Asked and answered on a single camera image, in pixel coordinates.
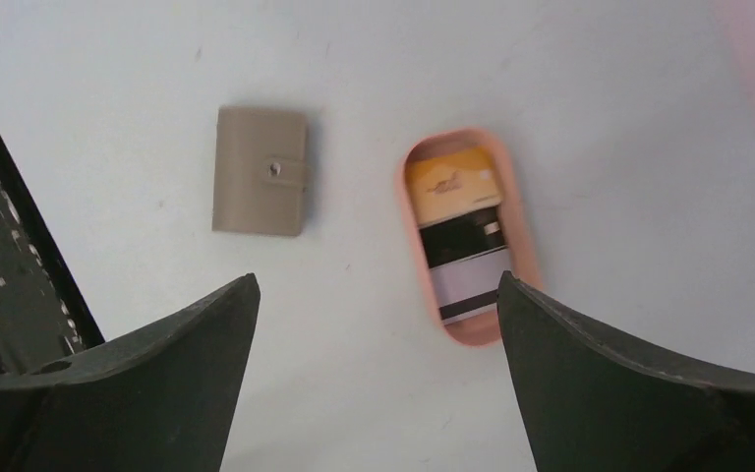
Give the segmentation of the grey card holder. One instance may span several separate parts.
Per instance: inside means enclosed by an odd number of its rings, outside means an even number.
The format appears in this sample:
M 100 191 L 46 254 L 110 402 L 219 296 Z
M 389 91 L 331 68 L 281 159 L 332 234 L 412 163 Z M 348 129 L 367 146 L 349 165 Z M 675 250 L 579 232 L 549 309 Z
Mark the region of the grey card holder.
M 251 106 L 218 110 L 211 229 L 295 237 L 302 233 L 309 120 Z

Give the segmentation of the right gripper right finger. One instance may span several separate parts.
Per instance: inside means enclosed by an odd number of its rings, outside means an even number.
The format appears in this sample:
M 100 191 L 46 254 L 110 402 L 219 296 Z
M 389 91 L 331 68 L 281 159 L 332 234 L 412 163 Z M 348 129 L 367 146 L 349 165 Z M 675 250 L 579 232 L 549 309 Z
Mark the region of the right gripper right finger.
M 755 374 L 694 359 L 505 273 L 501 339 L 540 471 L 755 471 Z

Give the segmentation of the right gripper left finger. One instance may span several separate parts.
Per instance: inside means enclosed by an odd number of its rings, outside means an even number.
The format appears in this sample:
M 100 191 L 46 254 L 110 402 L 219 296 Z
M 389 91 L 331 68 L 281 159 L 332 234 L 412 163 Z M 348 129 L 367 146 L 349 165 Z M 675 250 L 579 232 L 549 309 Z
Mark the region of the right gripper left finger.
M 0 375 L 0 471 L 216 471 L 257 325 L 241 276 L 170 316 Z

